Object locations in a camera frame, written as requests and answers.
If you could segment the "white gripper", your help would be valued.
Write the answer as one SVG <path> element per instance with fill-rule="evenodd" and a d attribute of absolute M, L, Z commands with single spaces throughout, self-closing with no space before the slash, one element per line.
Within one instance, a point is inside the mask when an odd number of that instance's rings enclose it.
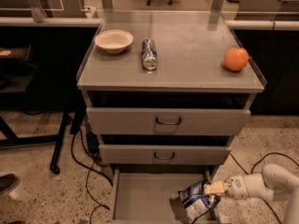
<path fill-rule="evenodd" d="M 225 192 L 235 200 L 260 198 L 265 201 L 272 201 L 274 197 L 274 191 L 265 185 L 261 174 L 235 175 L 225 181 L 216 181 L 204 185 L 205 195 L 218 195 Z"/>

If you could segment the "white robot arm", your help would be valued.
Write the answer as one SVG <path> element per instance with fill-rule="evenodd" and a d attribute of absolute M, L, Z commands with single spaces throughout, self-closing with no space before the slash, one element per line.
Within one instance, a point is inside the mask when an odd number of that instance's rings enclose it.
<path fill-rule="evenodd" d="M 299 224 L 299 177 L 277 164 L 266 164 L 260 173 L 230 176 L 204 185 L 206 195 L 226 194 L 234 200 L 259 198 L 288 201 L 282 224 Z"/>

